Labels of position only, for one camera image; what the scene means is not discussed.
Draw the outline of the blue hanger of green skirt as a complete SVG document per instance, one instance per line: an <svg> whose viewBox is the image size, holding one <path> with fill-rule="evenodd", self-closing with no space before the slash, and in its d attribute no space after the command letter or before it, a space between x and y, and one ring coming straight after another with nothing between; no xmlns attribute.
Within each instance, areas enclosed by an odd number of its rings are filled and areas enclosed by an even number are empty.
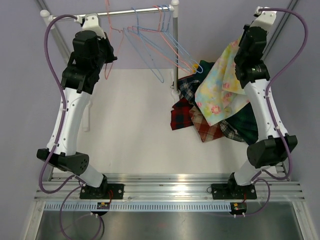
<svg viewBox="0 0 320 240"><path fill-rule="evenodd" d="M151 48L147 46L147 42L143 39L143 35L140 33L138 13L134 7L131 7L131 10L133 10L136 17L136 30L133 29L134 26L123 28L124 35L147 68L151 70L153 75L160 81L160 83L163 84L165 82L165 78L160 69L156 66L156 62L154 61L151 53Z"/></svg>

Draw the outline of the pastel floral skirt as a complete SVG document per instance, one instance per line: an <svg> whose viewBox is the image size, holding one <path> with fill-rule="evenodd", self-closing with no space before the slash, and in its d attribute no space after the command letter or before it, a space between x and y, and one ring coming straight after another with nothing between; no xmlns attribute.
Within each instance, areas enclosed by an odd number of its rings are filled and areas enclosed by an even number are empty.
<svg viewBox="0 0 320 240"><path fill-rule="evenodd" d="M209 126L225 120L250 101L236 77L234 58L239 49L237 39L224 49L195 92L195 103Z"/></svg>

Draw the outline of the navy white plaid skirt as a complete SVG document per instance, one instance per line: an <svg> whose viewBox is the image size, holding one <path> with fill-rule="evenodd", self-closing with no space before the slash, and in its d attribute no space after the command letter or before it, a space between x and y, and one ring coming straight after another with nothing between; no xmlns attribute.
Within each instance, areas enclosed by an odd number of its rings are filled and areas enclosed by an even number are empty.
<svg viewBox="0 0 320 240"><path fill-rule="evenodd" d="M195 93L200 86L200 84L204 81L206 77L193 74L189 76L182 77L178 80L178 88L182 94L182 96L188 100L188 102L193 105L193 107L196 107L199 110L199 107L197 106L195 102ZM229 123L227 123L225 120L222 120L221 122L218 122L220 125L220 129L224 134L224 137L227 137L231 140L237 141L237 142L244 142L245 140L240 136L239 132L232 127Z"/></svg>

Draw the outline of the dark green plaid skirt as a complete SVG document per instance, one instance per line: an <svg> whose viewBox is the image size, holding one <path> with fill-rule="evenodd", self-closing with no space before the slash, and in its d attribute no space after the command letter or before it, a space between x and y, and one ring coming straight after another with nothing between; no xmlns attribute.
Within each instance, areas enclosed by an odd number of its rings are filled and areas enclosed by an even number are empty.
<svg viewBox="0 0 320 240"><path fill-rule="evenodd" d="M208 106L205 108L206 114L212 114L219 121L225 120L233 128L235 128L240 136L244 139L244 142L248 145L254 144L258 140L258 127L254 117L253 109L249 101L246 105L234 115L230 115L230 109L228 106L224 106L225 103L229 102L232 97L232 93L229 91L222 91L219 84L213 87L213 90L208 91L213 96L213 99L209 100Z"/></svg>

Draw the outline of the rust beige plaid skirt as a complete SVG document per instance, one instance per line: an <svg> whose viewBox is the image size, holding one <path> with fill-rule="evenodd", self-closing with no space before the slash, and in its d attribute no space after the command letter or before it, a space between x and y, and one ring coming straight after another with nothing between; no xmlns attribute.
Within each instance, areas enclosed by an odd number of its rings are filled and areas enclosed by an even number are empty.
<svg viewBox="0 0 320 240"><path fill-rule="evenodd" d="M220 128L220 124L216 123L209 126L202 113L195 106L189 110L189 116L203 143L220 139L225 136Z"/></svg>

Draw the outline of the red navy plaid skirt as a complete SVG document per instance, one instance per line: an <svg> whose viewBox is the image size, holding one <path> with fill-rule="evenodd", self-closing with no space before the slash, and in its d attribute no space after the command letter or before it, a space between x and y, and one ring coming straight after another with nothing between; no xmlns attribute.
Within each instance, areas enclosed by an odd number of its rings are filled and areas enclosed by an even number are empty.
<svg viewBox="0 0 320 240"><path fill-rule="evenodd" d="M173 131L194 125L189 114L192 107L184 97L172 106L170 126Z"/></svg>

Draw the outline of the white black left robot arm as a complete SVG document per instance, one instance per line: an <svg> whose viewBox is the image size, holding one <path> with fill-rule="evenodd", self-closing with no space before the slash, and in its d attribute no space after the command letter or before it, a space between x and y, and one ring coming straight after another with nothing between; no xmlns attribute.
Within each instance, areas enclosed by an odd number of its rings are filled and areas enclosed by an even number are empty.
<svg viewBox="0 0 320 240"><path fill-rule="evenodd" d="M36 157L74 177L91 188L98 199L107 196L107 178L89 163L89 156L77 151L78 133L85 108L105 64L117 60L106 33L101 29L77 32L72 41L73 52L58 82L61 100L51 139Z"/></svg>

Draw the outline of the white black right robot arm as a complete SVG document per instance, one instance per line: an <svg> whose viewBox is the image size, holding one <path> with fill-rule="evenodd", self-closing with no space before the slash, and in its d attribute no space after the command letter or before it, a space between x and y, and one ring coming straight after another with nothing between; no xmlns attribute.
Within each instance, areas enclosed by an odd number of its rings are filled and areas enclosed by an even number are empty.
<svg viewBox="0 0 320 240"><path fill-rule="evenodd" d="M251 104L258 129L258 140L248 146L247 160L227 181L227 193L233 199L247 196L256 199L254 183L261 173L270 177L269 167L285 160L297 146L295 135L289 135L276 108L270 86L270 75L262 60L267 31L245 25L234 57L235 75Z"/></svg>

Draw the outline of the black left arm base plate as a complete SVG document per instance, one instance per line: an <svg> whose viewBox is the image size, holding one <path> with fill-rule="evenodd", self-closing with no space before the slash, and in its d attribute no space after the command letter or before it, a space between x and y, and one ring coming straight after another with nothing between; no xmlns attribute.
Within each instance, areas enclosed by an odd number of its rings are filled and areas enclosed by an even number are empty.
<svg viewBox="0 0 320 240"><path fill-rule="evenodd" d="M122 200L125 185L121 183L108 183L106 187L98 188L84 186L80 190L79 198L82 200Z"/></svg>

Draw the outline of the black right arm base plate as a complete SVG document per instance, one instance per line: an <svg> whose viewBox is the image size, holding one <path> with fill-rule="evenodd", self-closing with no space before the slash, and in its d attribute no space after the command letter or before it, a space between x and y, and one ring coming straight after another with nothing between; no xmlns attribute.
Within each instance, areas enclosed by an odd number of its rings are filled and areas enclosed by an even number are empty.
<svg viewBox="0 0 320 240"><path fill-rule="evenodd" d="M207 187L206 192L212 195L214 200L256 200L257 193L255 187L228 186L227 183L213 183Z"/></svg>

